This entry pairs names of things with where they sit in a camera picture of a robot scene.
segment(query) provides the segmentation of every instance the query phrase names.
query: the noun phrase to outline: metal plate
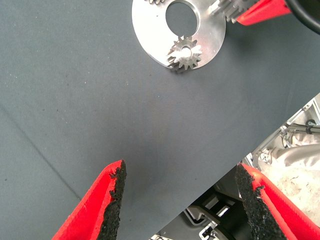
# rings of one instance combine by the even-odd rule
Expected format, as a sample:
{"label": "metal plate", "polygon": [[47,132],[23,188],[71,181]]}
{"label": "metal plate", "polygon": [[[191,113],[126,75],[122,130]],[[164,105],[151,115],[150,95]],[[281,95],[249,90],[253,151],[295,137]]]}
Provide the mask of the metal plate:
{"label": "metal plate", "polygon": [[197,29],[193,40],[201,46],[201,61],[195,69],[209,63],[219,52],[226,34],[226,20],[210,14],[212,0],[165,0],[158,5],[146,0],[133,0],[132,22],[143,49],[158,63],[168,68],[168,52],[178,40],[167,25],[166,11],[173,3],[188,5],[195,13]]}

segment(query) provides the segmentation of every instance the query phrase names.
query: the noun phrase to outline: gray fabric surface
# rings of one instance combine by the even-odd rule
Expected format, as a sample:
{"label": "gray fabric surface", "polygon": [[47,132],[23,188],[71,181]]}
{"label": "gray fabric surface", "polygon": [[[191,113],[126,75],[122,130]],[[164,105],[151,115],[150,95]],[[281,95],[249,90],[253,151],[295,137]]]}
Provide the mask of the gray fabric surface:
{"label": "gray fabric surface", "polygon": [[52,237],[119,159],[118,239],[147,239],[319,92],[320,38],[293,16],[228,24],[178,75],[129,0],[0,0],[0,56],[0,239]]}

